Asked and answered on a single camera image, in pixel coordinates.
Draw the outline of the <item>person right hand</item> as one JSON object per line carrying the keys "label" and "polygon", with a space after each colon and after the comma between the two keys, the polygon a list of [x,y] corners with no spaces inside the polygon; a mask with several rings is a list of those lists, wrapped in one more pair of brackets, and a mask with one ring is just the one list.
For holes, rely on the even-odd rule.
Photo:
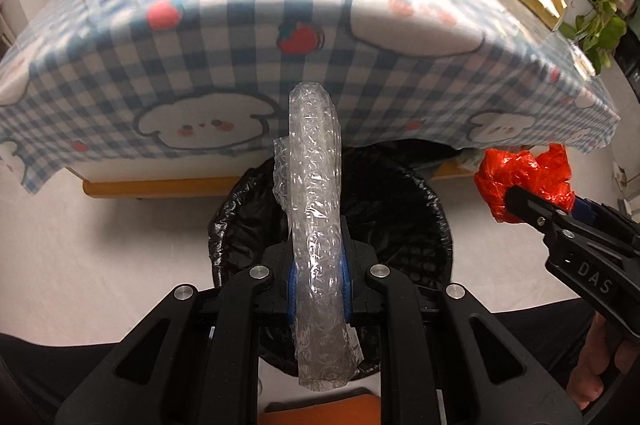
{"label": "person right hand", "polygon": [[638,354],[637,343],[623,338],[605,317],[596,313],[577,365],[570,373],[566,387],[570,399],[585,410],[601,397],[604,390],[601,375],[605,370],[613,364],[620,373],[627,374]]}

